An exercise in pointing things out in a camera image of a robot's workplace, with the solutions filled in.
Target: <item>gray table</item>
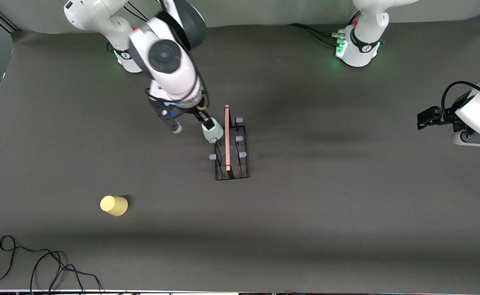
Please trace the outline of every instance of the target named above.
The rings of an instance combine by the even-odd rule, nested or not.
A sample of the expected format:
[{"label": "gray table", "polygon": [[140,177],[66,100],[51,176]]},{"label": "gray table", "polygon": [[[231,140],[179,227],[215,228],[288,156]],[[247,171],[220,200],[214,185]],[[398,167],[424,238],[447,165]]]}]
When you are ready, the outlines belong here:
[{"label": "gray table", "polygon": [[[250,136],[251,178],[232,182],[214,181],[191,116],[180,135],[155,117],[149,80],[101,35],[14,37],[0,237],[63,250],[105,288],[480,293],[480,148],[416,130],[450,82],[480,81],[480,18],[392,24],[363,69],[300,28],[210,29],[193,55],[211,113],[229,103]],[[131,208],[103,213],[107,194]],[[20,252],[0,288],[28,287],[37,257]]]}]

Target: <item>white wall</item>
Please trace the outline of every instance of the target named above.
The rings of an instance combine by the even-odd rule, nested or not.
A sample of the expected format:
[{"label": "white wall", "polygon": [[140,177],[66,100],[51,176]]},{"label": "white wall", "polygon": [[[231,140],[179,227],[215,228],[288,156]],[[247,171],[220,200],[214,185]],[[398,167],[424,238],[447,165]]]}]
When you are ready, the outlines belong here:
[{"label": "white wall", "polygon": [[[352,10],[352,0],[188,0],[202,13],[207,26],[341,24]],[[66,0],[0,0],[0,11],[23,30],[60,34],[79,32],[63,14]],[[154,0],[130,0],[143,14],[159,10]],[[389,10],[392,22],[434,22],[480,15],[480,0],[421,0]],[[118,12],[132,26],[141,21],[126,11]]]}]

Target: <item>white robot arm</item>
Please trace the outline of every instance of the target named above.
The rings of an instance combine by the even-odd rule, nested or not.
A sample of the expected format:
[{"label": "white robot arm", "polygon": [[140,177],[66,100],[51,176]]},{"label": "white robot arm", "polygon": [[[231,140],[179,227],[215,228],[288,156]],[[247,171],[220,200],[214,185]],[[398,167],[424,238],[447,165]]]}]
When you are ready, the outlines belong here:
[{"label": "white robot arm", "polygon": [[339,30],[345,34],[337,57],[352,67],[363,67],[376,56],[380,38],[389,25],[386,9],[409,5],[420,0],[353,0],[354,6],[362,14],[355,26],[349,24]]},{"label": "white robot arm", "polygon": [[207,140],[220,139],[223,128],[207,113],[205,83],[189,51],[203,42],[202,15],[185,0],[159,0],[163,11],[129,35],[129,52],[151,79],[146,94],[169,129],[180,133],[176,118],[192,113]]},{"label": "white robot arm", "polygon": [[[466,84],[473,90],[456,99],[453,106],[446,108],[446,95],[457,84]],[[418,114],[418,129],[446,124],[453,125],[455,133],[452,140],[455,144],[480,146],[480,84],[454,82],[444,91],[440,108],[431,107]]]},{"label": "white robot arm", "polygon": [[99,32],[114,47],[120,64],[130,73],[141,72],[128,52],[132,28],[126,19],[113,16],[127,0],[68,0],[63,10],[68,21],[80,30]]}]

